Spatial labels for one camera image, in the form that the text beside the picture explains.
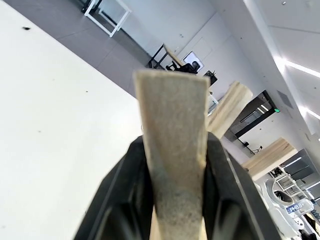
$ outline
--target white table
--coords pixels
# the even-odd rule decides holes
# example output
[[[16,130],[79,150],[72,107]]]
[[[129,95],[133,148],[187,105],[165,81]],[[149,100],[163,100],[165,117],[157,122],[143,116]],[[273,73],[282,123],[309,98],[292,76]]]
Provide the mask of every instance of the white table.
[[[96,3],[97,0],[91,0],[87,10],[85,11],[84,15],[86,17],[88,17],[91,21],[93,21],[95,24],[97,24],[103,31],[105,31],[109,36],[110,38],[113,37],[113,35],[119,31],[122,27],[122,25],[124,24],[125,20],[127,19],[127,17],[129,16],[129,14],[132,12],[130,10],[130,8],[121,0],[115,0],[124,10],[124,14],[123,16],[121,17],[120,21],[117,23],[117,24],[114,24],[109,18],[107,18],[104,14],[103,14],[103,8],[101,7],[100,10],[99,10],[99,15],[101,17],[103,17],[108,23],[111,24],[111,26],[114,27],[113,31],[109,31],[105,26],[103,26],[100,22],[98,22],[92,15],[90,15],[90,11],[91,9],[94,7],[95,3]]]
[[[138,102],[3,1],[0,12],[0,239],[70,240],[142,134]]]

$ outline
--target light wood piece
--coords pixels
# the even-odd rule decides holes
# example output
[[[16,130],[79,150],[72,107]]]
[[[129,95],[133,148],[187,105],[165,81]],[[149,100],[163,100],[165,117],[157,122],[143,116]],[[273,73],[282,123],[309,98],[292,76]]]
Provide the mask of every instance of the light wood piece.
[[[208,132],[221,139],[241,111],[252,99],[252,92],[235,81],[226,92],[216,109],[208,117]]]
[[[165,44],[163,45],[165,51],[168,53],[168,55],[180,66],[182,67],[185,65],[171,50],[168,48]]]
[[[196,240],[202,221],[209,79],[139,71],[143,143],[162,240]]]
[[[242,167],[249,170],[252,180],[255,181],[291,158],[297,152],[289,142],[281,137],[242,164]]]

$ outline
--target white wall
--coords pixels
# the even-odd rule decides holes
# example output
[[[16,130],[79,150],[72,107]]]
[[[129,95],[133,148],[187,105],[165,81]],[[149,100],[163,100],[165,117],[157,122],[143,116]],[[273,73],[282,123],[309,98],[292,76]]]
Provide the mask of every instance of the white wall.
[[[282,137],[299,151],[303,148],[303,144],[291,122],[291,118],[288,118],[284,113],[274,113],[242,135],[240,140],[242,142],[248,142],[248,147],[251,150],[255,150],[258,149],[260,145],[266,148],[278,138]]]
[[[242,149],[229,141],[225,136],[221,138],[221,144],[239,164],[243,164],[249,160],[249,157],[242,151]]]
[[[123,0],[132,10],[123,29],[151,56],[165,43],[179,53],[215,13],[209,0]],[[123,14],[115,0],[101,5],[116,22]]]
[[[205,24],[178,57],[183,59],[191,51],[204,64],[199,75],[204,75],[208,70],[216,72],[218,81],[211,89],[217,99],[223,97],[234,81],[248,86],[253,97],[265,90],[260,77],[254,72],[219,13]]]

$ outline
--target table leg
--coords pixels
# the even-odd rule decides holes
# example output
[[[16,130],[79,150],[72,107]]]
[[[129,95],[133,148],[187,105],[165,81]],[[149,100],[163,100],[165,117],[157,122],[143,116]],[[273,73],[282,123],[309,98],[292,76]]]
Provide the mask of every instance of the table leg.
[[[83,13],[86,12],[86,10],[88,9],[89,4],[90,4],[90,0],[85,1],[84,5],[83,5],[83,8],[81,10]]]
[[[165,55],[160,59],[160,61],[158,61],[158,63],[154,66],[154,69],[156,69],[157,67],[159,67],[160,63],[165,59],[165,57],[168,56],[168,53],[166,52]]]
[[[158,49],[158,51],[156,51],[156,53],[153,55],[153,57],[150,59],[150,61],[148,62],[149,68],[152,68],[152,61],[155,59],[155,57],[158,55],[158,53],[160,53],[161,49],[164,47],[164,45],[162,44],[162,46]]]
[[[98,3],[95,5],[94,9],[92,9],[92,14],[94,14],[97,11],[97,9],[98,9],[99,5],[101,4],[101,2],[102,2],[102,0],[99,0]]]
[[[129,14],[128,11],[125,12],[125,14],[122,16],[122,18],[120,19],[120,21],[118,22],[118,24],[115,26],[115,28],[113,29],[113,31],[110,34],[110,38],[113,37],[113,35],[115,34],[115,32],[121,28],[121,25],[124,23],[124,21],[126,20],[127,15]]]
[[[88,6],[87,10],[85,11],[84,15],[87,17],[90,14],[91,9],[93,8],[96,0],[92,0],[90,5]]]

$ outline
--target ceiling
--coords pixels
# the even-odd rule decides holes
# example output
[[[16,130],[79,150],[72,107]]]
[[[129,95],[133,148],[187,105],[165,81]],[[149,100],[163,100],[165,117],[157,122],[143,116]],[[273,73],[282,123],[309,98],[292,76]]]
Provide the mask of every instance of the ceiling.
[[[320,78],[283,61],[320,72],[320,1],[211,1],[320,171],[320,121],[302,108],[320,115]]]

